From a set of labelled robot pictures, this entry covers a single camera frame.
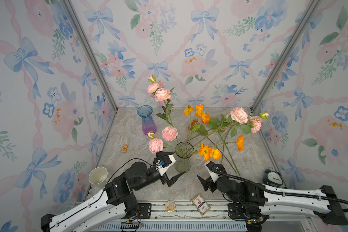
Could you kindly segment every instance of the glass vase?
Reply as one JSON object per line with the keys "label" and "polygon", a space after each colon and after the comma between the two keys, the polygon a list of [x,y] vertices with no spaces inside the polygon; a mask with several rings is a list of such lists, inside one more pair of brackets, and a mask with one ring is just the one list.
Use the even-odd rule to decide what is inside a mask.
{"label": "glass vase", "polygon": [[152,118],[153,109],[149,105],[142,105],[138,108],[136,113],[142,118],[142,131],[143,134],[147,135],[148,132],[152,131],[156,133],[157,127]]}
{"label": "glass vase", "polygon": [[175,147],[177,155],[175,169],[178,172],[189,171],[191,168],[190,157],[193,155],[194,148],[189,142],[180,142]]}

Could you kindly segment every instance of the small wooden tile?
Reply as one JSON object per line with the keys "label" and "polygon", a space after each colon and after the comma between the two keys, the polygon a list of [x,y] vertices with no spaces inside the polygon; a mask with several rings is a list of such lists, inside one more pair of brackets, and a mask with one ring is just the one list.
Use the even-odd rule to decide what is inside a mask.
{"label": "small wooden tile", "polygon": [[122,146],[122,150],[121,150],[121,153],[126,153],[126,150],[128,149],[128,145],[127,144],[124,144]]}

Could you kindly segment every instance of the black cable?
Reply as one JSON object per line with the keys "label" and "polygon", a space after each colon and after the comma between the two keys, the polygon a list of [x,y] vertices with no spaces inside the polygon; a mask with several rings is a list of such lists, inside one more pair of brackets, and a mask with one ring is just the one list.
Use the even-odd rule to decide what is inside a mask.
{"label": "black cable", "polygon": [[[142,160],[142,159],[139,159],[139,158],[132,158],[132,159],[128,160],[128,161],[127,161],[126,163],[124,163],[117,171],[115,171],[115,173],[112,174],[112,176],[114,176],[125,164],[129,163],[129,162],[132,161],[132,160]],[[145,162],[146,164],[152,166],[152,167],[156,167],[156,166],[150,164],[149,162],[147,162],[147,161],[145,161],[145,160],[142,160],[142,161]]]}
{"label": "black cable", "polygon": [[[212,172],[214,172],[216,174],[220,174],[220,175],[226,176],[226,177],[230,177],[230,178],[233,178],[233,179],[236,179],[236,180],[241,180],[243,182],[250,183],[250,184],[256,186],[257,188],[260,188],[263,191],[265,191],[267,193],[270,193],[270,194],[281,195],[281,196],[283,196],[285,194],[285,196],[306,197],[306,198],[319,199],[319,196],[317,196],[317,195],[309,195],[309,194],[302,194],[302,193],[286,193],[286,192],[283,193],[283,192],[272,191],[272,190],[266,189],[265,187],[263,187],[260,184],[257,184],[257,183],[255,183],[255,182],[253,182],[251,180],[248,180],[248,179],[245,179],[245,178],[242,178],[242,177],[239,177],[239,176],[234,176],[234,175],[227,174],[227,173],[220,172],[220,171],[213,170],[213,169],[212,169]],[[331,200],[333,202],[339,202],[339,203],[343,203],[343,204],[347,204],[348,205],[348,201],[347,200],[343,200],[343,199],[338,199],[338,198],[333,198],[333,197],[325,197],[325,196],[322,196],[321,199],[323,199],[323,200]]]}

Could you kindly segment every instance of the gray marble surface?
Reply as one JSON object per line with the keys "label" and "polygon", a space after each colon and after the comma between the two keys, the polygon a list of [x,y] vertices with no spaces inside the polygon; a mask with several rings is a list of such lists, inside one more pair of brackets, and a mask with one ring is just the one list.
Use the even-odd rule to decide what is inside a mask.
{"label": "gray marble surface", "polygon": [[[136,108],[120,108],[113,121],[98,164],[99,166],[107,168],[111,174],[131,158],[141,158],[152,163],[155,157],[148,148],[150,138],[143,134],[141,118],[137,115],[136,110]],[[185,117],[183,110],[184,108],[174,108],[171,113],[173,124],[179,132],[178,139],[180,142],[185,141],[187,127],[190,124],[190,116]],[[230,108],[205,108],[204,111],[207,114],[210,114],[210,117],[215,116],[220,118],[221,114],[229,114],[230,110]],[[168,124],[163,119],[156,116],[156,114],[161,113],[161,111],[162,109],[160,108],[154,108],[153,120],[157,126],[156,135],[158,138],[162,139],[162,130],[167,127]],[[236,144],[228,144],[233,160],[235,161],[241,177],[261,183],[264,170],[268,167],[272,167],[272,163],[262,144],[260,135],[258,133],[243,134],[238,131],[237,135],[233,138],[228,135],[227,142],[235,142],[239,135],[245,136],[245,150],[238,151]],[[191,140],[192,145],[199,142],[202,138],[204,137],[198,136]],[[217,133],[214,133],[210,138],[214,143],[217,143],[220,136]],[[208,139],[205,139],[202,142],[208,146],[212,145]],[[174,141],[167,143],[173,147],[176,144]],[[123,144],[128,144],[126,153],[121,153]],[[165,148],[164,151],[172,151],[172,149]],[[224,153],[231,161],[226,148],[224,148]],[[135,191],[136,198],[138,200],[191,200],[200,193],[205,199],[223,199],[219,191],[212,193],[208,190],[204,192],[202,185],[197,178],[197,175],[201,176],[203,179],[209,177],[209,174],[204,167],[204,158],[198,154],[194,154],[190,159],[192,166],[190,171],[183,174],[173,186],[168,188],[167,185],[162,185],[160,181],[157,181],[139,191]],[[121,170],[119,170],[114,177],[120,175],[136,161],[130,161],[130,163],[126,164]],[[227,173],[236,174],[226,159],[223,159],[223,164]],[[178,174],[175,167],[171,167],[166,173],[169,178]],[[92,186],[88,197],[93,196],[99,190],[99,188]]]}

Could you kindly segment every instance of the blue purple gradient vase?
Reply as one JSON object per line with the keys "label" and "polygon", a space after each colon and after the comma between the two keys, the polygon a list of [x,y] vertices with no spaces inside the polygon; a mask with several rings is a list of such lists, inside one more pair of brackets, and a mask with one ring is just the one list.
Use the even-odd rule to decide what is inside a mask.
{"label": "blue purple gradient vase", "polygon": [[138,108],[136,113],[142,118],[142,131],[147,135],[148,132],[157,132],[157,127],[152,118],[153,109],[149,105],[142,105]]}

